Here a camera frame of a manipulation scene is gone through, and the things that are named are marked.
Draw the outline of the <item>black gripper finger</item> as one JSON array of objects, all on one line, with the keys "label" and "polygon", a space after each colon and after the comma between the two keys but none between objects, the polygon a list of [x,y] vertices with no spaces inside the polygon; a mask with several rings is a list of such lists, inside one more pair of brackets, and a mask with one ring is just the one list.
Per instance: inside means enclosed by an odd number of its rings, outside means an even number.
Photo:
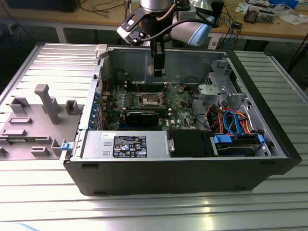
[{"label": "black gripper finger", "polygon": [[165,54],[154,54],[154,76],[161,77],[164,74]]}]

